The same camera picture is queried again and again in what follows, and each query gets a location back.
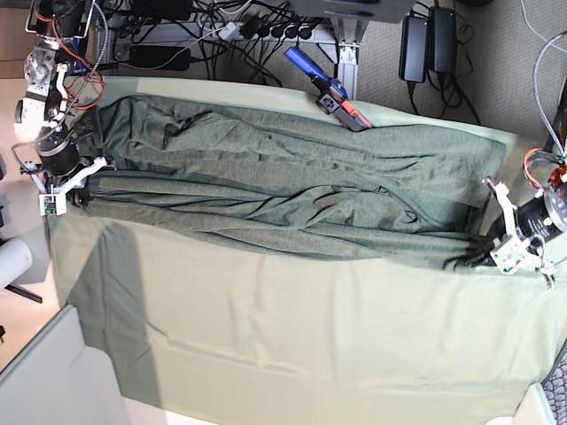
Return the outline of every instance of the black power adapter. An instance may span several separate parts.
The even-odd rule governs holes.
[[[398,75],[408,82],[424,82],[427,69],[427,19],[404,18]]]
[[[258,31],[260,31],[265,25],[266,21],[264,17],[254,15],[240,27],[239,32],[246,40],[252,40],[252,38],[258,34]]]
[[[429,68],[435,73],[454,74],[457,61],[456,13],[442,7],[429,14]]]

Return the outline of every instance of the black cable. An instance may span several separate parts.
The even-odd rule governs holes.
[[[20,171],[24,174],[39,174],[43,172],[43,166],[41,168],[38,168],[34,171],[29,171],[27,169],[27,167],[24,165],[24,163],[22,162],[21,159],[19,159],[18,153],[16,153],[16,149],[24,147],[24,146],[33,146],[35,143],[34,142],[20,142],[20,143],[15,143],[12,146],[12,155],[14,157],[14,159],[16,159],[16,162],[18,163],[19,167],[20,167]]]
[[[477,121],[477,124],[479,126],[482,125],[482,124],[480,124],[480,118],[478,117],[477,111],[475,111],[475,108],[472,105],[472,102],[469,100],[469,97],[461,89],[461,86],[459,86],[459,83],[457,82],[456,78],[454,79],[454,87],[457,90],[457,92],[459,93],[459,95],[464,99],[465,103],[469,106],[469,109],[472,112],[472,114],[474,115],[475,120]]]
[[[451,104],[451,98],[453,97],[453,94],[456,92],[456,90],[454,88],[454,79],[455,79],[454,75],[453,74],[447,75],[449,77],[449,83],[447,84],[446,87],[445,87],[445,84],[443,82],[444,79],[445,79],[445,75],[443,73],[438,73],[437,76],[439,78],[439,86],[442,88],[442,90],[439,91],[440,94],[441,94],[441,100],[443,100],[445,107],[456,109],[459,106],[461,106],[461,104],[462,104],[462,98],[461,97],[459,97],[459,100],[457,101],[456,104]],[[445,99],[445,92],[449,89],[452,89],[451,94],[449,95],[448,99]]]
[[[283,45],[284,45],[284,39],[278,40],[278,42],[276,43],[276,45],[274,46],[274,48],[272,49],[272,51],[270,51],[269,54],[266,56],[266,58],[261,62],[261,67],[262,67],[262,68],[265,68],[265,67],[266,67],[266,64],[267,64],[268,61],[272,58],[272,56],[274,56],[274,53],[276,53],[278,50],[280,50]],[[256,77],[256,75],[258,75],[259,71],[260,71],[260,70],[257,69],[256,72],[248,79],[247,82],[253,81],[253,79]]]
[[[158,25],[159,25],[159,21],[156,22],[155,24],[153,24],[153,25],[150,27],[150,29],[148,29],[148,30],[145,32],[145,34],[142,35],[142,38],[140,38],[140,40],[134,40],[134,34],[132,34],[132,35],[130,36],[130,41],[132,42],[132,44],[140,44],[140,43],[143,43],[144,40],[146,39],[146,37],[147,37],[148,35],[150,35],[150,32],[153,31],[154,29],[156,29],[156,27],[157,27]]]
[[[117,27],[117,28],[112,28],[113,31],[118,33],[118,37],[114,37],[113,40],[113,58],[117,63],[127,63],[127,61],[121,61],[118,59],[117,54],[116,54],[116,44],[117,44],[117,38],[126,38],[127,36],[130,36],[130,40],[133,41],[133,44],[139,44],[141,43],[143,40],[145,40],[145,38],[151,33],[151,31],[153,31],[155,29],[155,27],[157,26],[157,24],[159,24],[159,22],[156,24],[155,20],[154,25],[152,27],[150,27],[148,29],[148,31],[146,31],[146,33],[142,36],[141,39],[139,40],[132,40],[134,38],[134,35],[139,34],[139,30],[140,28],[148,22],[147,18],[144,18],[141,16],[141,13],[144,12],[144,9],[146,9],[148,6],[150,6],[151,4],[153,4],[155,1],[158,0],[153,0],[152,2],[149,2],[148,4],[145,5],[145,7],[139,11],[117,11],[119,14],[121,15],[125,15],[128,16],[128,22],[126,22],[124,25]],[[200,13],[204,13],[206,15],[206,22],[208,23],[210,22],[211,25],[214,24],[214,21],[216,20],[218,21],[222,21],[225,25],[226,25],[226,20],[224,19],[224,17],[222,16],[222,14],[219,12],[219,10],[221,8],[224,7],[230,7],[231,5],[240,5],[243,4],[243,1],[239,1],[239,2],[219,2],[219,3],[212,3],[212,4],[205,4],[200,0],[195,0],[194,4],[196,7],[194,7],[194,12],[200,12]],[[288,19],[290,17],[290,14],[293,16],[294,12],[289,11],[288,9],[290,8],[290,3],[289,2],[282,2],[280,4],[280,6],[271,6],[268,4],[264,4],[261,1],[258,0],[253,0],[252,4],[259,4],[259,5],[263,5],[265,7],[267,7],[272,13],[271,14],[276,14],[276,17],[273,19],[274,22],[277,22],[277,20],[281,17],[285,17],[286,19]],[[172,23],[175,23],[176,25],[178,25],[179,27],[181,27],[185,32],[187,32],[191,37],[193,38],[200,38],[201,36],[203,36],[204,33],[204,28],[200,28],[199,29],[199,35],[195,35],[193,34],[185,25],[183,25],[181,22],[176,21],[174,19],[165,19],[168,20]],[[234,51],[239,51],[241,53],[241,59],[242,61],[249,67],[251,67],[254,71],[254,77],[256,75],[258,75],[258,73],[260,73],[262,75],[262,77],[264,78],[264,80],[266,78],[269,78],[270,80],[274,81],[278,86],[282,87],[283,84],[282,82],[276,78],[270,71],[266,70],[263,66],[263,64],[267,61],[267,59],[271,58],[272,53],[268,54],[267,57],[263,57],[263,55],[260,56],[259,60],[256,60],[254,58],[251,57],[251,53],[252,53],[252,49],[255,48],[255,45],[252,47],[252,49],[250,49],[249,51],[246,51],[247,47],[245,49],[241,49],[237,46],[237,44],[234,43],[228,43],[225,42],[224,40],[218,40],[218,41],[213,41],[213,40],[200,40],[198,43],[200,52],[201,52],[201,56],[202,58],[194,58],[192,59],[192,62],[205,62],[206,64],[206,68],[207,68],[207,78],[208,79],[215,79],[216,78],[216,65],[217,65],[217,59],[222,56],[223,54],[225,54],[227,51],[231,51],[231,55],[234,54]],[[206,46],[210,46],[211,47],[211,54],[208,55],[207,51],[206,51]]]
[[[86,3],[87,3],[87,0],[80,0],[80,1],[72,4],[71,7],[69,7],[69,9],[67,9],[66,11],[63,11],[60,15],[56,15],[57,20],[63,19],[65,16],[69,15],[69,13],[74,11],[77,8],[77,6],[79,6],[79,4],[85,5]]]
[[[429,16],[427,16],[426,14],[420,13],[420,12],[416,12],[416,11],[411,11],[410,14],[418,15],[418,16],[421,16],[422,18],[426,18],[426,19],[429,18]]]
[[[422,2],[417,2],[416,4],[419,4],[420,6],[424,7],[424,8],[427,9],[428,11],[431,10],[431,7],[429,7],[427,4],[423,4]]]
[[[474,36],[475,36],[475,29],[474,29],[472,26],[470,26],[469,24],[463,24],[463,25],[461,25],[460,28],[459,28],[459,32],[460,32],[461,34],[465,34],[468,30],[470,30],[470,31],[472,32],[472,34],[471,34],[470,37],[469,37],[466,41],[464,41],[464,42],[461,41],[461,40],[459,40],[458,37],[457,37],[457,42],[458,42],[459,44],[463,44],[463,45],[464,45],[464,44],[470,43],[470,41],[474,38]]]
[[[416,102],[414,101],[414,91],[416,90],[416,84],[413,81],[408,81],[408,95],[409,95],[409,102],[411,103],[411,107],[414,108],[414,112],[416,115],[419,115],[419,111],[417,110]]]
[[[109,17],[112,17],[112,16],[114,15],[114,13],[118,12],[118,11],[122,8],[122,5],[124,5],[124,0],[120,0],[120,2],[118,3],[118,5],[117,5],[115,8],[113,8],[113,9],[108,8],[108,7],[105,7],[105,4],[102,4],[102,5],[100,6],[100,8],[101,8],[103,11],[108,12],[108,13],[109,13]]]

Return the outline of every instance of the power adapter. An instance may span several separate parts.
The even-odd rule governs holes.
[[[263,17],[259,15],[254,15],[249,18],[243,26],[240,27],[240,34],[246,40],[252,40],[253,37],[258,34],[258,31],[266,25]]]
[[[454,74],[457,61],[456,13],[442,7],[429,14],[429,67],[435,73]]]
[[[284,36],[284,31],[287,28],[288,23],[285,22],[283,24],[274,25],[270,31],[272,37],[274,38],[282,38]]]
[[[234,22],[229,22],[221,31],[219,31],[219,38],[225,42],[231,42],[237,38],[238,30],[240,27]]]
[[[427,19],[408,15],[404,18],[401,38],[400,68],[403,81],[424,82],[427,69]]]

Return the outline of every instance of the wire bundle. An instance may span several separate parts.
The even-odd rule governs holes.
[[[107,47],[108,26],[107,26],[107,23],[106,23],[105,15],[104,15],[102,9],[100,8],[100,6],[98,5],[97,1],[92,0],[92,3],[93,3],[93,6],[95,7],[95,9],[97,10],[97,12],[99,13],[102,21],[104,22],[105,42],[103,44],[103,48],[102,48],[102,50],[101,50],[101,52],[100,52],[100,54],[97,58],[97,62],[95,63],[95,65],[91,65],[87,61],[87,59],[78,55],[76,51],[73,51],[72,46],[71,47],[67,46],[65,41],[63,40],[63,38],[60,35],[60,29],[59,29],[58,23],[60,22],[61,19],[63,19],[65,16],[67,16],[69,13],[71,13],[81,3],[84,3],[84,2],[76,2],[67,11],[65,11],[65,12],[63,12],[63,13],[57,15],[57,16],[53,16],[51,18],[47,18],[45,16],[42,16],[39,13],[38,10],[35,10],[35,16],[37,17],[38,20],[45,22],[45,23],[50,23],[51,30],[53,32],[53,35],[55,36],[55,39],[58,42],[59,48],[62,49],[67,55],[69,55],[74,60],[81,62],[89,70],[89,73],[82,77],[83,78],[83,84],[80,86],[79,90],[76,93],[72,90],[72,86],[81,77],[75,77],[75,79],[73,80],[73,82],[71,84],[66,85],[66,90],[67,90],[67,93],[70,95],[71,102],[70,102],[69,106],[67,106],[63,120],[65,119],[65,117],[68,115],[68,113],[71,111],[72,108],[77,109],[77,110],[86,110],[86,109],[89,109],[89,108],[95,106],[98,102],[100,102],[100,99],[102,98],[103,91],[105,89],[105,83],[103,82],[103,79],[100,76],[100,74],[97,72],[97,68],[100,65],[100,62],[102,60],[102,57],[105,54],[105,50],[106,50],[106,47]],[[86,89],[86,87],[89,83],[95,83],[100,87],[100,91],[97,93],[97,98],[94,101],[92,101],[88,104],[78,104],[79,99],[81,97],[81,94]]]
[[[541,164],[548,164],[555,167],[551,173],[547,186],[544,187],[532,174],[533,169]],[[549,186],[556,188],[561,184],[561,176],[565,174],[565,164],[563,157],[551,152],[543,151],[540,148],[532,148],[524,155],[524,177],[536,190],[546,189]]]
[[[121,0],[119,6],[121,6],[124,1],[125,0]],[[175,57],[170,58],[167,62],[160,66],[132,66],[128,63],[128,61],[120,60],[115,51],[116,40],[118,38],[129,38],[131,44],[141,44],[151,31],[153,31],[162,20],[165,20],[176,24],[192,38],[195,38],[195,41],[186,46],[183,51],[195,44],[198,46],[200,58],[193,58],[191,62],[204,63],[206,66],[207,79],[209,80],[216,80],[217,78],[217,63],[220,57],[224,56],[229,62],[231,62],[234,59],[235,54],[238,53],[238,60],[252,69],[252,73],[250,74],[247,82],[256,82],[260,78],[260,82],[263,84],[268,84],[268,82],[271,81],[282,87],[282,82],[266,68],[266,65],[273,55],[281,49],[287,35],[282,34],[282,36],[279,37],[278,42],[271,46],[271,49],[265,45],[266,43],[264,43],[263,37],[268,35],[270,30],[277,26],[287,27],[290,24],[294,24],[299,27],[303,24],[316,25],[316,23],[321,21],[320,19],[300,19],[291,9],[291,5],[288,1],[284,1],[277,6],[274,6],[266,4],[260,0],[214,0],[212,3],[195,0],[190,21],[197,22],[199,24],[199,31],[197,34],[193,34],[193,32],[190,31],[181,21],[174,19],[147,18],[143,16],[143,11],[132,12],[130,0],[126,1],[129,3],[129,10],[117,10],[118,7],[112,10],[112,12],[119,13],[122,16],[127,16],[127,22],[125,24],[120,27],[111,28],[111,30],[117,35],[114,39],[115,43],[113,48],[113,58],[116,62],[123,66],[146,70],[160,69],[171,63]],[[221,31],[227,25],[227,17],[229,17],[230,20],[240,20],[246,11],[254,5],[261,6],[263,9],[268,11],[268,13],[262,17],[264,21],[262,29],[264,30],[265,35],[259,35],[250,42],[227,42],[220,38],[212,39],[213,37],[210,35]],[[146,25],[151,26],[143,35],[140,36],[143,26]],[[241,47],[239,46],[240,43],[246,43],[246,45]]]
[[[417,2],[416,4],[419,4],[428,11],[431,9],[430,6],[422,2]],[[462,73],[460,75],[438,73],[437,82],[433,81],[433,78],[431,77],[431,71],[428,70],[427,80],[429,81],[433,89],[439,92],[440,99],[444,105],[441,114],[436,118],[437,119],[443,118],[447,113],[448,109],[457,109],[461,107],[463,103],[465,103],[468,106],[470,113],[472,113],[477,124],[481,125],[477,111],[475,110],[469,97],[467,96],[467,94],[464,92],[461,85],[459,84],[459,80],[461,78],[470,75],[474,71],[474,66],[472,65],[472,60],[470,59],[469,51],[467,49],[467,44],[470,43],[470,41],[473,39],[475,35],[475,31],[474,28],[469,24],[469,22],[456,10],[455,0],[453,1],[453,11],[456,13],[457,17],[459,17],[462,20],[462,24],[459,26],[459,33],[461,36],[464,36],[465,38],[464,40],[459,40],[459,38],[457,37],[457,42],[458,45],[461,46],[464,50],[464,55],[467,59],[467,63],[469,65],[470,70],[467,73]],[[411,11],[411,13],[413,15],[418,15],[426,19],[429,18],[429,16],[424,13],[416,12],[413,10]],[[420,115],[414,99],[415,87],[416,85],[414,83],[408,83],[409,102],[411,103],[412,108],[416,113],[416,115]]]

